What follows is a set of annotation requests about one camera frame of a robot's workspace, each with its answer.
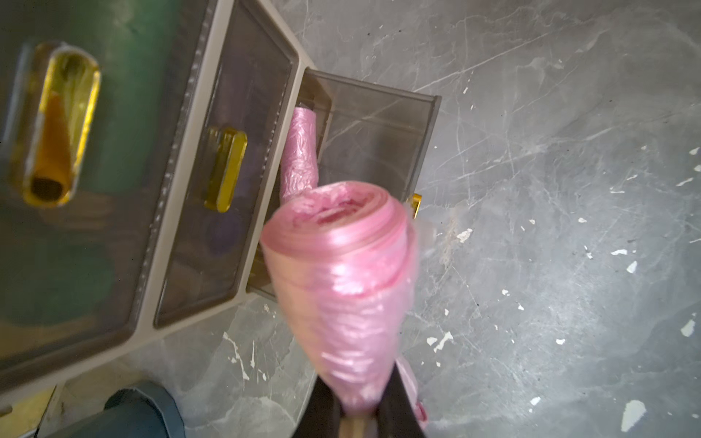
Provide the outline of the beige drawer organizer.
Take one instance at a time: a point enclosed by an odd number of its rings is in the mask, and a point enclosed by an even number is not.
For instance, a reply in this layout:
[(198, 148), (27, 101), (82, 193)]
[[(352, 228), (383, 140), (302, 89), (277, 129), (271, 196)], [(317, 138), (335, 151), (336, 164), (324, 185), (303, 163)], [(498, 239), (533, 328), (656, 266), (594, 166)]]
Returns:
[(438, 96), (319, 71), (268, 1), (1, 5), (1, 401), (231, 306), (267, 272), (292, 112), (321, 180), (414, 193)]

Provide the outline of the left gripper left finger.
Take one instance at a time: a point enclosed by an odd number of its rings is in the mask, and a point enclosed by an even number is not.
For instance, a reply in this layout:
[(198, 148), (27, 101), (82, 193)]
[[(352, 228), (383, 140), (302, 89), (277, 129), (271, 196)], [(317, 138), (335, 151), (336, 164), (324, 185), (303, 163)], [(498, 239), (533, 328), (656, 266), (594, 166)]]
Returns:
[(338, 438), (342, 406), (333, 390), (318, 377), (293, 438)]

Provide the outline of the pink trash bag roll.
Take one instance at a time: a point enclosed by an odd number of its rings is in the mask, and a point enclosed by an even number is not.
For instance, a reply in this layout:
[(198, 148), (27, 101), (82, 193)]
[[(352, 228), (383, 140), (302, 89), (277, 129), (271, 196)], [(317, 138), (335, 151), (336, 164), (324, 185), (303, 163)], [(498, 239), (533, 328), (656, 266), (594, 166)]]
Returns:
[(419, 261), (404, 204), (368, 182), (337, 182), (283, 204), (260, 244), (277, 302), (344, 412), (374, 410), (398, 355)]
[(316, 134), (316, 113), (295, 107), (281, 158), (279, 197), (282, 204), (319, 185)]
[(414, 372), (408, 361), (403, 356), (399, 356), (397, 358), (396, 365), (403, 381), (403, 388), (405, 388), (409, 402), (413, 406), (416, 421), (420, 427), (425, 430), (428, 425), (428, 414), (425, 407), (418, 400), (418, 382)]

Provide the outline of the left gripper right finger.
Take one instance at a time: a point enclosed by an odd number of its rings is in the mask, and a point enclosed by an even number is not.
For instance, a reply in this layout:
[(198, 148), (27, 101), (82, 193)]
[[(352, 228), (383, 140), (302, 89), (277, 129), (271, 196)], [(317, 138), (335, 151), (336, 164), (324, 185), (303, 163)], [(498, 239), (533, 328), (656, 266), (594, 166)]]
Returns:
[(379, 438), (425, 438), (397, 365), (392, 369), (390, 380), (377, 407), (376, 423)]

